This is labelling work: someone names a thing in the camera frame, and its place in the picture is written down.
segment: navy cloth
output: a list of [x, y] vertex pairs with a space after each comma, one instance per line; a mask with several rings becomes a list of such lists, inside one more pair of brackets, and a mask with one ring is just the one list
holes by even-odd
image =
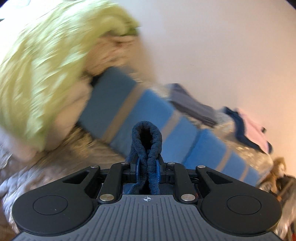
[[[225, 107], [225, 114], [228, 114], [235, 123], [235, 138], [240, 141], [241, 143], [255, 149], [262, 151], [261, 148], [254, 142], [250, 141], [245, 135], [244, 135], [244, 121], [243, 119], [239, 116], [238, 112], [232, 111], [228, 107]], [[268, 153], [272, 153], [272, 145], [268, 143]]]
[[138, 182], [128, 187], [129, 194], [160, 194], [156, 160], [161, 153], [162, 137], [159, 129], [149, 121], [140, 121], [132, 129], [131, 162], [137, 153], [140, 159]]
[[180, 84], [170, 85], [170, 101], [177, 110], [187, 113], [207, 126], [213, 127], [217, 124], [215, 110], [192, 98]]

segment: blue striped towel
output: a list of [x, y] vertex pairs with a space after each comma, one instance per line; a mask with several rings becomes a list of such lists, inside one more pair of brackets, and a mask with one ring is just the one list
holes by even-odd
[[161, 131], [165, 162], [182, 163], [189, 169], [202, 164], [251, 185], [259, 179], [258, 173], [211, 131], [197, 129], [143, 83], [118, 68], [109, 68], [98, 79], [79, 124], [127, 157], [131, 130], [140, 121], [150, 121]]

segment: pink cloth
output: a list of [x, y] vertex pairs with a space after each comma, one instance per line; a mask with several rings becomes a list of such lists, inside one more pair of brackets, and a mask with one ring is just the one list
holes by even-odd
[[244, 121], [244, 135], [246, 138], [248, 138], [251, 142], [254, 142], [257, 144], [262, 151], [264, 151], [266, 154], [268, 154], [269, 147], [267, 139], [262, 132], [263, 127], [254, 121], [252, 121], [245, 112], [243, 112], [241, 109], [238, 109], [239, 116]]

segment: gray cloth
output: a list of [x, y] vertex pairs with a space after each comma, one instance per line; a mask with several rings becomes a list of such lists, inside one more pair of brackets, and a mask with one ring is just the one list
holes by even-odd
[[211, 106], [201, 104], [192, 98], [180, 84], [170, 85], [169, 99], [177, 110], [187, 113], [203, 124], [210, 127], [217, 124], [216, 111]]

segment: white wall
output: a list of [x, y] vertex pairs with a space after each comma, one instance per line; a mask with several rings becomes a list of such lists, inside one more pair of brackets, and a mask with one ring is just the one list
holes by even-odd
[[243, 108], [296, 175], [296, 11], [285, 0], [119, 3], [141, 24], [135, 68], [215, 108]]

